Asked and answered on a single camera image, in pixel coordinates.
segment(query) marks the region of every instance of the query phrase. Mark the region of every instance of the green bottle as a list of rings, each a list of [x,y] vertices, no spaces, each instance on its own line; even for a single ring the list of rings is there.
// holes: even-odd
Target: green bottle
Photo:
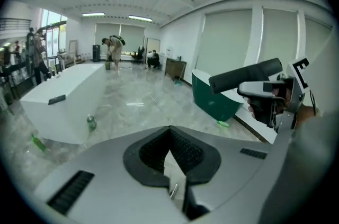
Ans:
[[[31,140],[41,151],[46,150],[46,146],[40,141],[39,138],[35,137],[33,134],[31,134]]]
[[[91,132],[96,128],[96,121],[93,116],[88,115],[87,124]]]

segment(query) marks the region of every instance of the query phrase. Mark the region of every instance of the roller blind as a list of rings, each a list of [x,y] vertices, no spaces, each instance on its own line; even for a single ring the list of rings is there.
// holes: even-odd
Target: roller blind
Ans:
[[[95,44],[101,45],[103,38],[109,38],[111,35],[119,35],[120,25],[113,23],[97,23],[95,29]],[[102,45],[100,53],[107,53],[107,46]]]
[[[305,54],[312,63],[319,52],[324,47],[327,38],[329,37],[331,30],[327,26],[313,21],[309,18],[305,18],[306,23],[306,51]],[[309,93],[305,94],[303,101],[304,105],[312,106],[312,101]]]
[[[126,42],[123,51],[136,52],[140,45],[144,45],[144,30],[145,28],[133,25],[121,25],[120,36]]]
[[[215,75],[243,67],[251,22],[252,10],[207,15],[196,69]]]
[[[287,64],[296,58],[297,43],[297,12],[264,9],[259,62],[278,57],[285,71]]]

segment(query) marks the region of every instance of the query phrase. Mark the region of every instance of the doorway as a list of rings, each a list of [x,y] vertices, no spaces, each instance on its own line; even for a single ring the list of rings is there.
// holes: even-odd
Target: doorway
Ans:
[[[160,40],[147,38],[147,40],[146,40],[146,53],[144,55],[145,62],[146,62],[146,54],[148,54],[148,52],[153,51],[153,50],[156,50],[156,52],[159,53],[159,51],[160,51]]]

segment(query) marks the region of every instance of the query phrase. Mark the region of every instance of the wooden cabinet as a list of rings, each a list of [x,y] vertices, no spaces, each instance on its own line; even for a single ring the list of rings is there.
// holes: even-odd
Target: wooden cabinet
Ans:
[[[165,74],[168,74],[172,78],[184,78],[186,69],[186,62],[167,58]]]

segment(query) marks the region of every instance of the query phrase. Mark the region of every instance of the window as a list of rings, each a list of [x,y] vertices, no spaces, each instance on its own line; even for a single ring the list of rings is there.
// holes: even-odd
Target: window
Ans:
[[[113,23],[97,23],[95,27],[95,44],[101,45],[103,38],[108,38],[111,35],[118,35],[120,30],[119,24]],[[104,45],[100,48],[100,53],[106,53],[107,46]]]
[[[329,27],[305,18],[306,22],[306,56],[310,63],[312,63],[319,52],[324,47],[331,30]]]
[[[210,75],[243,67],[252,25],[252,10],[206,16],[196,69]]]
[[[58,23],[61,20],[61,15],[50,11],[47,18],[47,24]]]
[[[41,27],[62,21],[67,21],[67,17],[48,10],[42,11]],[[56,56],[59,51],[65,51],[66,24],[52,26],[47,32],[44,31],[44,33],[46,33],[46,50],[48,57]]]
[[[52,54],[56,56],[59,51],[59,27],[53,28],[52,41]]]
[[[259,62],[278,57],[285,71],[295,60],[298,44],[297,12],[264,8],[264,27]]]
[[[66,50],[66,25],[65,24],[60,26],[59,50],[60,51]]]
[[[46,33],[46,49],[47,49],[47,56],[52,56],[52,30],[47,30]]]
[[[48,10],[43,10],[42,12],[41,27],[44,27],[47,25],[48,12],[49,12]]]
[[[145,28],[134,25],[120,25],[121,37],[128,42],[124,51],[136,52],[139,46],[144,45],[144,30]]]

